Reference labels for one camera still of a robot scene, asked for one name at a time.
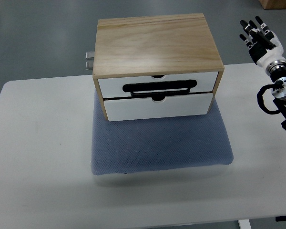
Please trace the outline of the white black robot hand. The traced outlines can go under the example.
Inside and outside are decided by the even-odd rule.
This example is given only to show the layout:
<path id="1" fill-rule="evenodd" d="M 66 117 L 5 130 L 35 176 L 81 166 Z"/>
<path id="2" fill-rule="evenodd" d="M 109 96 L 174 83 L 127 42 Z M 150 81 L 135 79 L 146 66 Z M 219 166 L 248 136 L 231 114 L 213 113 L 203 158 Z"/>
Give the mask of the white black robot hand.
<path id="1" fill-rule="evenodd" d="M 267 74 L 270 74 L 275 66 L 286 67 L 286 59 L 283 57 L 284 48 L 278 37 L 259 16 L 256 16 L 255 20 L 256 22 L 240 21 L 247 35 L 240 34 L 239 37 L 248 47 L 251 59 Z"/>

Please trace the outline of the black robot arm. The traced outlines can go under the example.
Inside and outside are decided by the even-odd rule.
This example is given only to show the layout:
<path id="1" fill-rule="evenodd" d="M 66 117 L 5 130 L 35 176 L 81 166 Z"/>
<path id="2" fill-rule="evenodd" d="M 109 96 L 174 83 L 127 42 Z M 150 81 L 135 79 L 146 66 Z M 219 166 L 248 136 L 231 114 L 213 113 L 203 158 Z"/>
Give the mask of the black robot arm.
<path id="1" fill-rule="evenodd" d="M 285 120 L 281 123 L 282 128 L 286 131 L 286 66 L 279 65 L 271 73 L 273 88 L 271 91 L 274 97 L 273 103 L 277 107 L 270 114 L 282 114 Z"/>

